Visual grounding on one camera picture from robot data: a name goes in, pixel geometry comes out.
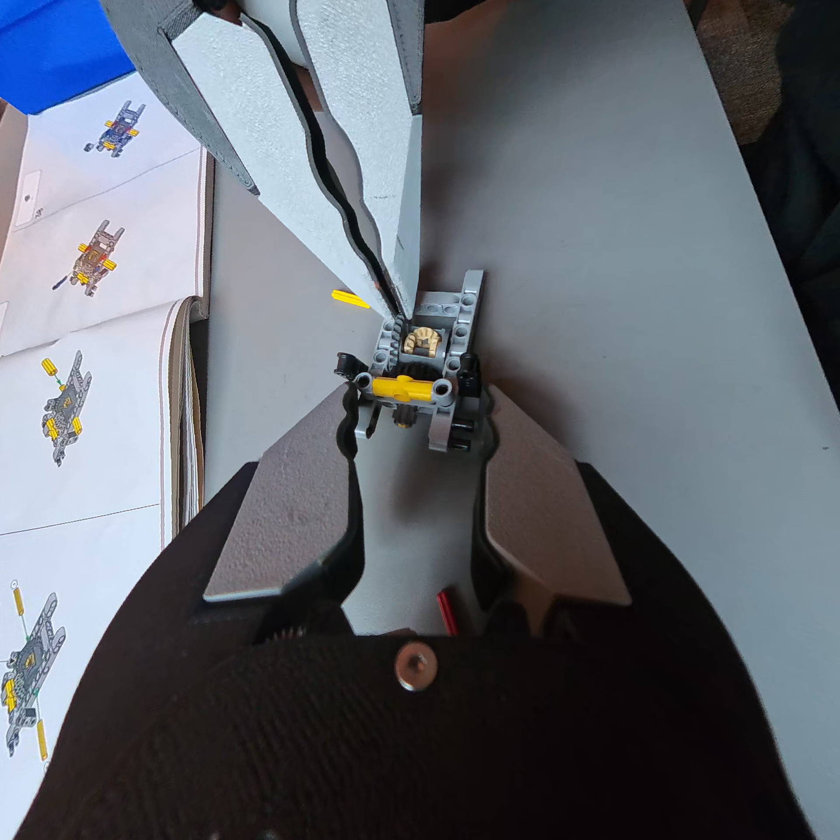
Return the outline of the grey lego frame assembly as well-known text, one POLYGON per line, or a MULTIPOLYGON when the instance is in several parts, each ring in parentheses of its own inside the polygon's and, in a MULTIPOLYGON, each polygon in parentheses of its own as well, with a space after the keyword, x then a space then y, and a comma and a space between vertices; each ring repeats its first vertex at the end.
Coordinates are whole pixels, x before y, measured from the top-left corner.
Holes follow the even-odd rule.
POLYGON ((443 371, 408 364, 398 369, 396 375, 374 374, 372 356, 367 364, 350 353, 338 354, 335 373, 353 383, 358 393, 357 438, 370 438, 385 413, 400 428, 428 422, 427 441, 433 451, 470 450, 482 413, 480 361, 472 350, 472 333, 478 320, 484 279, 483 270, 471 269, 465 273, 458 292, 433 290, 418 294, 414 310, 420 305, 439 304, 445 307, 447 315, 451 312, 455 315, 443 371))

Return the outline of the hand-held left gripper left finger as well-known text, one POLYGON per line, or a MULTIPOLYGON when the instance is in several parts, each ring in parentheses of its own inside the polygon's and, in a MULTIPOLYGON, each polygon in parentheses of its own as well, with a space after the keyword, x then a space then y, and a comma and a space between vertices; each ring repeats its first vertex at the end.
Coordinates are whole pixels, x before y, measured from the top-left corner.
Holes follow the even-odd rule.
POLYGON ((341 384, 265 451, 206 602, 350 595, 364 571, 358 420, 358 389, 341 384))

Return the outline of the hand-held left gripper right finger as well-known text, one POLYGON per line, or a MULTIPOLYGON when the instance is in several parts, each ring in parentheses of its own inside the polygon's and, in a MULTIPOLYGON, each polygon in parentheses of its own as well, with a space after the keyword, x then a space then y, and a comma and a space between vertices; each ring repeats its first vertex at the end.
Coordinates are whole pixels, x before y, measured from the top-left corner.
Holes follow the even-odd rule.
POLYGON ((470 575, 479 606, 517 579, 565 601, 632 598, 571 454, 495 385, 481 398, 470 575))

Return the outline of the grey lego differential housing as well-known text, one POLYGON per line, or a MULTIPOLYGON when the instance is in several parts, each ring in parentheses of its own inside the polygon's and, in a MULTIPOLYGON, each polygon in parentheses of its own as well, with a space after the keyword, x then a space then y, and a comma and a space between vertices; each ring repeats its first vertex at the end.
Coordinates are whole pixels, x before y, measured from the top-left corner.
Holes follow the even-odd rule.
POLYGON ((447 315, 442 304, 420 305, 411 319, 400 316, 384 321, 372 355, 371 371, 375 375, 396 375, 398 369, 408 364, 421 364, 431 366, 436 371, 443 371, 454 324, 454 313, 447 315), (414 328, 423 326, 441 333, 442 340, 434 359, 403 352, 406 335, 414 328))

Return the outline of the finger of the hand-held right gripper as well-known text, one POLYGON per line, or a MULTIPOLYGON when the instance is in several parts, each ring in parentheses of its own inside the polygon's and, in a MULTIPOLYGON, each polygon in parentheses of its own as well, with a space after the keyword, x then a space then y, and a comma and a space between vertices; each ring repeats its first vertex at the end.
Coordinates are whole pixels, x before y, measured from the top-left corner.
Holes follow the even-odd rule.
POLYGON ((356 295, 386 318, 398 306, 352 206, 336 189, 318 121, 289 61, 248 17, 201 15, 172 41, 259 200, 356 295))
POLYGON ((395 307, 411 317, 421 239, 424 2, 295 2, 294 28, 323 107, 353 146, 395 307))

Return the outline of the lego instruction booklet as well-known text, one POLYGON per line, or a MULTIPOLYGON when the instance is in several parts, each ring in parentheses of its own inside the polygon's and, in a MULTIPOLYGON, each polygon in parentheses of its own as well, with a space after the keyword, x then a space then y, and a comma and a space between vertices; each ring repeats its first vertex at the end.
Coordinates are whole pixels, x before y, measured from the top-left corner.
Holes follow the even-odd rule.
POLYGON ((2 804, 34 795, 128 594, 201 506, 207 153, 136 74, 27 119, 2 254, 2 804))

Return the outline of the blue plastic bin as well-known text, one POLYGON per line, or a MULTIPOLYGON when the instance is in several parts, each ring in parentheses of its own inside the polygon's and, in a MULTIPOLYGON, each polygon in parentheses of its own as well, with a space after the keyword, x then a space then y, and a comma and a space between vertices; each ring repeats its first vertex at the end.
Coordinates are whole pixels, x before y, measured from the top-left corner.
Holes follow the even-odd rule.
POLYGON ((42 112, 133 70, 99 1, 1 1, 1 99, 17 110, 42 112))

